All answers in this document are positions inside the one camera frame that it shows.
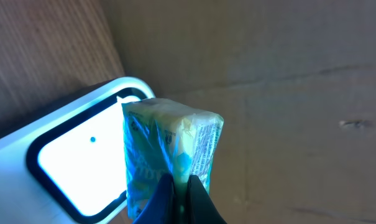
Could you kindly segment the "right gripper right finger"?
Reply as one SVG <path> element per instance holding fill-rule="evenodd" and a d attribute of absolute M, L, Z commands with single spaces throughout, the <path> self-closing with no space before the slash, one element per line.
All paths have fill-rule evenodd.
<path fill-rule="evenodd" d="M 226 224 L 197 175 L 188 180 L 186 208 L 190 224 Z"/>

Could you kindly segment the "small teal white box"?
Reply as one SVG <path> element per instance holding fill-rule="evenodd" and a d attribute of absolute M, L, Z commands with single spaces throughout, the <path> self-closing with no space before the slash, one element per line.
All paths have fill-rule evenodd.
<path fill-rule="evenodd" d="M 164 98 L 124 103 L 122 113 L 129 218 L 139 216 L 165 174 L 179 196 L 191 175 L 210 190 L 222 116 Z"/>

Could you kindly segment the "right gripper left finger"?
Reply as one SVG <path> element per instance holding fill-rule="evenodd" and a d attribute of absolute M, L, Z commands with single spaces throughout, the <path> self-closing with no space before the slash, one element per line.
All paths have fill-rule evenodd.
<path fill-rule="evenodd" d="M 133 224 L 172 224 L 175 189 L 171 174 L 164 174 L 154 193 Z"/>

